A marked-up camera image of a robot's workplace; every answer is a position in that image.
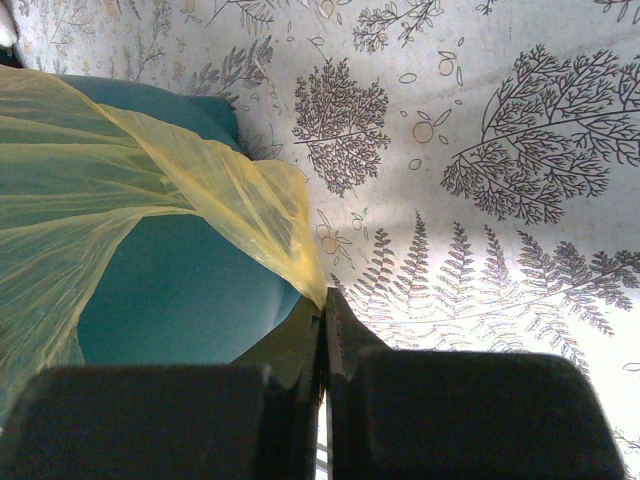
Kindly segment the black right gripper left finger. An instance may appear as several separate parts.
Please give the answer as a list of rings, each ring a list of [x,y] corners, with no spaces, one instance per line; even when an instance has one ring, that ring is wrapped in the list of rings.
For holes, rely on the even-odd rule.
[[[60,367],[1,438],[5,479],[312,479],[321,315],[309,300],[228,365]]]

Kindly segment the yellow plastic trash bag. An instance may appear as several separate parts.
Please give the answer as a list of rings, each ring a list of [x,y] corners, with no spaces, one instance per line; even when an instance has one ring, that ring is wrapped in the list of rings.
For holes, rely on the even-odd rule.
[[[1,70],[1,411],[42,370],[83,362],[77,326],[146,217],[194,215],[323,307],[302,172],[191,128]]]

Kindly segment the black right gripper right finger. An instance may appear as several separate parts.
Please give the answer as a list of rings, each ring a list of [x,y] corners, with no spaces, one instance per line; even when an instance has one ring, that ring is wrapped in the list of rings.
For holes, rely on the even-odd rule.
[[[330,289],[333,479],[621,479],[596,394],[570,362],[531,353],[394,350]]]

